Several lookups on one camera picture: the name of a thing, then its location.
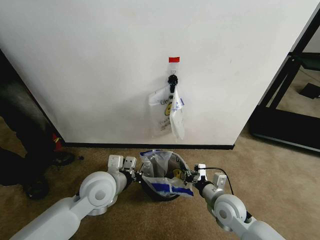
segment ziplock bag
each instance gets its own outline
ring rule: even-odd
[[[152,136],[158,137],[172,132],[177,139],[185,137],[184,102],[175,86],[174,93],[166,86],[148,97]]]

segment clear plastic bag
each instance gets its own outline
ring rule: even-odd
[[[184,102],[178,94],[178,87],[174,93],[166,86],[151,93],[148,97],[152,136],[158,137],[172,132],[177,139],[184,139]]]
[[[184,124],[184,112],[183,106],[184,102],[182,98],[179,97],[178,88],[175,86],[172,106],[170,111],[170,123],[172,133],[177,139],[183,140],[185,137],[185,124]]]
[[[142,179],[157,194],[163,197],[180,195],[192,197],[192,184],[184,179],[190,171],[186,162],[172,151],[151,150],[141,152]]]

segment black cable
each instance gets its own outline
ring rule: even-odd
[[[230,182],[229,177],[228,177],[228,175],[227,175],[227,173],[226,173],[225,170],[223,170],[222,168],[219,168],[219,167],[204,167],[204,168],[199,168],[199,169],[216,169],[216,170],[222,171],[222,172],[226,175],[226,179],[228,179],[228,182],[229,182],[229,185],[230,185],[230,190],[231,190],[232,195],[235,195],[235,194],[234,194],[234,191],[233,191],[233,189],[232,189],[232,186],[231,186],[231,182]]]

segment shoe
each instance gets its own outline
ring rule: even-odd
[[[65,166],[72,163],[75,160],[75,155],[65,151],[55,151],[53,153],[52,165]]]
[[[25,194],[32,200],[43,199],[49,192],[48,181],[44,176],[39,176],[35,180],[23,183],[22,186]]]

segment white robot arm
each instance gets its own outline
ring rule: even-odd
[[[247,214],[244,203],[235,195],[225,194],[227,175],[217,172],[207,181],[206,165],[196,164],[194,185],[207,203],[207,209],[225,231],[233,231],[241,240],[284,240],[271,226]]]
[[[104,214],[113,205],[132,179],[135,179],[135,157],[110,155],[108,171],[87,176],[79,195],[64,198],[27,226],[11,240],[67,240],[79,228],[86,215]],[[227,175],[215,173],[213,182],[207,180],[206,165],[196,164],[188,170],[186,182],[193,183],[207,203],[208,211],[226,231],[234,231],[241,240],[284,240],[271,226],[248,214],[244,203],[236,196],[225,194]]]
[[[135,165],[135,157],[124,161],[123,156],[110,155],[108,172],[91,173],[83,180],[79,195],[56,202],[10,239],[68,240],[86,215],[104,214],[116,202],[128,183],[126,175],[132,174]]]

